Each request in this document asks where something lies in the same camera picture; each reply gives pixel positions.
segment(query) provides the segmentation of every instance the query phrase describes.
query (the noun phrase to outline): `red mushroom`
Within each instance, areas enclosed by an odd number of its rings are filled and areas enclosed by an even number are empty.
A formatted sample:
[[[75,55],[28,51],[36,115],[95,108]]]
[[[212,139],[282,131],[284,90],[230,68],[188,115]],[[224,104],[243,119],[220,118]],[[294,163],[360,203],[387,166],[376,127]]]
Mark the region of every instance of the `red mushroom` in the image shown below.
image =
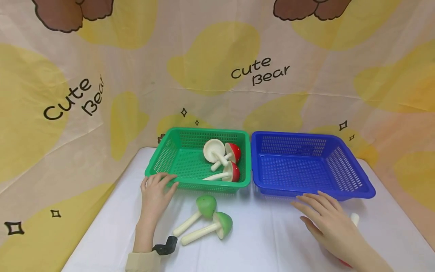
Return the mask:
[[[240,148],[235,144],[226,143],[225,150],[227,154],[224,156],[224,159],[230,160],[233,163],[237,164],[240,160],[240,157],[242,156],[242,151],[240,150]],[[214,165],[211,166],[210,170],[214,172],[219,168],[220,165],[221,162],[217,161]]]
[[[224,170],[220,174],[215,174],[213,176],[210,176],[208,178],[205,178],[204,180],[217,180],[222,179],[222,181],[228,181],[228,182],[237,182],[240,178],[240,170],[239,167],[232,161],[229,161],[229,164],[225,166]]]

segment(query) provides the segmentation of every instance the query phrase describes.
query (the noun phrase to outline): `yellow pattern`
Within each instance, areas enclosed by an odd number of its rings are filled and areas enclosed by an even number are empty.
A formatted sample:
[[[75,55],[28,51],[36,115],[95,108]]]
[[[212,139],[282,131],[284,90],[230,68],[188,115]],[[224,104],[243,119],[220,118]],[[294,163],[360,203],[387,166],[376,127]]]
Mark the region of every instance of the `yellow pattern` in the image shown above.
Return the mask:
[[[101,184],[44,208],[0,247],[0,271],[60,271],[114,188]],[[61,217],[52,217],[51,209]]]
[[[394,65],[359,73],[359,96],[372,107],[394,112],[435,111],[435,40],[416,47]]]
[[[266,102],[253,110],[243,122],[243,129],[254,131],[297,132],[301,129],[301,110],[307,93],[289,94]]]
[[[115,0],[112,15],[83,20],[80,37],[92,44],[138,49],[150,39],[157,17],[157,0]]]
[[[185,89],[201,95],[218,95],[242,80],[243,76],[232,78],[232,71],[247,69],[259,50],[260,35],[253,26],[217,23],[204,29],[185,55],[171,58],[167,69]]]
[[[364,140],[357,131],[351,128],[345,128],[342,131],[339,131],[338,125],[330,125],[315,128],[311,130],[310,133],[337,136],[345,142],[355,157],[365,160],[370,167],[374,167],[374,165],[378,162],[378,151],[376,148]]]
[[[139,100],[132,92],[123,92],[112,102],[110,145],[112,157],[120,160],[133,141],[146,127],[149,116],[139,111]]]
[[[307,41],[330,50],[342,51],[367,40],[393,13],[401,0],[353,0],[334,20],[314,15],[293,21],[293,29]]]
[[[163,117],[157,125],[157,137],[165,134],[172,127],[187,127],[187,128],[214,128],[206,121],[187,114],[183,117],[181,114],[168,115]]]
[[[57,104],[68,107],[63,73],[43,56],[0,44],[0,182],[10,180],[35,165],[59,140],[68,122]]]
[[[415,152],[394,164],[402,188],[416,201],[435,212],[435,152]]]

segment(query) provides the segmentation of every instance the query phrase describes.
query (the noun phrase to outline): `person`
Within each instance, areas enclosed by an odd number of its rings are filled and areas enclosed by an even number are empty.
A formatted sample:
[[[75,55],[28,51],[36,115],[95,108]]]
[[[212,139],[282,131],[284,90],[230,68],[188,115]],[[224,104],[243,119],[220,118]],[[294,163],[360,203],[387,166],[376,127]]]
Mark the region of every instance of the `person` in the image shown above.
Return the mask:
[[[164,188],[176,177],[168,173],[157,173],[145,177],[142,181],[141,215],[136,224],[133,252],[127,258],[126,272],[160,271],[160,256],[153,251],[154,231],[177,190],[178,182],[175,182],[167,193],[164,192]]]
[[[167,193],[165,186],[176,175],[158,173],[141,184],[142,210],[136,225],[133,252],[129,254],[126,272],[159,272],[160,256],[152,250],[157,223],[169,205],[178,182]],[[365,241],[339,202],[319,191],[297,197],[292,205],[305,216],[301,220],[314,238],[330,253],[352,266],[357,272],[393,272],[388,263]]]

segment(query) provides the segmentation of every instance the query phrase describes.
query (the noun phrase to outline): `backdrop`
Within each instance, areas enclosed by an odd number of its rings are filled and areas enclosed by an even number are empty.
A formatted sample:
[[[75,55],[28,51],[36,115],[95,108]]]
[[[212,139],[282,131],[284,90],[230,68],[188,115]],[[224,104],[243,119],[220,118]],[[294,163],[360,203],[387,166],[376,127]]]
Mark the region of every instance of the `backdrop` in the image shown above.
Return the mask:
[[[433,0],[0,3],[1,271],[60,271],[172,126],[337,135],[435,247]]]

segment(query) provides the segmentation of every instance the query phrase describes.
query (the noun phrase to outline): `white table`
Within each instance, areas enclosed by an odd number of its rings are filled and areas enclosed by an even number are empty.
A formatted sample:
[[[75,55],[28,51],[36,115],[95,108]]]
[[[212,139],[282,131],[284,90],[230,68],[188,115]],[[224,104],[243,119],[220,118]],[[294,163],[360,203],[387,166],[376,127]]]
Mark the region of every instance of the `white table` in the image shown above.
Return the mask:
[[[138,151],[63,272],[124,271],[140,214],[139,186],[154,151]],[[360,215],[361,232],[395,272],[434,272],[435,253],[367,163],[359,162],[377,194],[369,200],[345,201],[345,210]],[[157,227],[154,243],[164,244],[172,230],[191,216],[201,194],[178,190]],[[185,247],[178,243],[176,251],[163,258],[162,271],[349,271],[320,248],[300,221],[300,212],[288,202],[258,196],[253,183],[237,195],[213,195],[217,209],[233,218],[231,234],[222,241],[209,234]],[[208,223],[200,219],[186,233]]]

